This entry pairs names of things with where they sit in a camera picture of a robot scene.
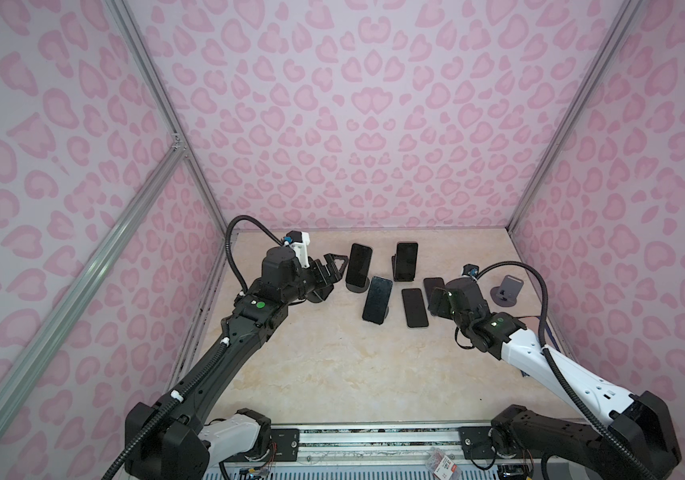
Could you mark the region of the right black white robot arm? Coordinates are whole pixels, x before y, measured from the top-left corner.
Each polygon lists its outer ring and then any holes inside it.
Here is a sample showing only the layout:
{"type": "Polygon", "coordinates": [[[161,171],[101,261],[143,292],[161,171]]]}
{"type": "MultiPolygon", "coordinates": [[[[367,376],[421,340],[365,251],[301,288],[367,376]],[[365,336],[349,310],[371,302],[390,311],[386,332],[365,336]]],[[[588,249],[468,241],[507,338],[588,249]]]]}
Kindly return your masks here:
{"type": "Polygon", "coordinates": [[[610,383],[541,343],[522,320],[491,311],[474,278],[434,288],[428,310],[453,321],[472,349],[525,373],[583,419],[571,422],[509,406],[491,422],[496,451],[513,448],[558,457],[602,479],[666,479],[680,464],[682,452],[661,398],[610,383]]]}

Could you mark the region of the silver phone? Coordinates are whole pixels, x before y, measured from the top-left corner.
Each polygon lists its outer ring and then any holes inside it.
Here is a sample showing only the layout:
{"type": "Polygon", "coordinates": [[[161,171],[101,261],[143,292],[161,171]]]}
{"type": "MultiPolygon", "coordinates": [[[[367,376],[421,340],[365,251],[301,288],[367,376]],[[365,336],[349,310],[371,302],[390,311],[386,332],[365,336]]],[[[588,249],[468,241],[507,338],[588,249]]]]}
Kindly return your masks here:
{"type": "Polygon", "coordinates": [[[444,288],[444,280],[442,277],[426,277],[422,281],[422,284],[427,305],[430,304],[433,292],[436,289],[444,288]]]}

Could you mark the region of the blue phone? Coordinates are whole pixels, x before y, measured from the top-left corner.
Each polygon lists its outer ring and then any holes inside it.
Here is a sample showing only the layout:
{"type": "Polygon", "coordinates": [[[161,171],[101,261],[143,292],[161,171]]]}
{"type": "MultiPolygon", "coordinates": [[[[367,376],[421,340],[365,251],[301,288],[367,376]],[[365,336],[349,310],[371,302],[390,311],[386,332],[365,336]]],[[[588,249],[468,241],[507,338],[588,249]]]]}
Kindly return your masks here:
{"type": "Polygon", "coordinates": [[[429,320],[421,290],[406,288],[401,292],[401,299],[407,327],[412,329],[428,328],[429,320]]]}

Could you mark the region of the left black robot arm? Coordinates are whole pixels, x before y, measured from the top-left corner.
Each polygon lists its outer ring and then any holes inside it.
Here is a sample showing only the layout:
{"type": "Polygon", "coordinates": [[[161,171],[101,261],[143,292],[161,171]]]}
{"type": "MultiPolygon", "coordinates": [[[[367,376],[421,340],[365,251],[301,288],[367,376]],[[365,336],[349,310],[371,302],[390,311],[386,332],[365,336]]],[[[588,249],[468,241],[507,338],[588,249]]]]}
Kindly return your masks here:
{"type": "Polygon", "coordinates": [[[302,261],[292,246],[276,246],[262,260],[262,274],[222,319],[222,334],[192,370],[154,405],[138,403],[126,417],[126,443],[104,478],[124,470],[138,479],[200,479],[210,466],[234,455],[264,455],[270,420],[248,409],[204,425],[236,373],[302,301],[320,303],[342,280],[348,258],[326,254],[302,261]]]}

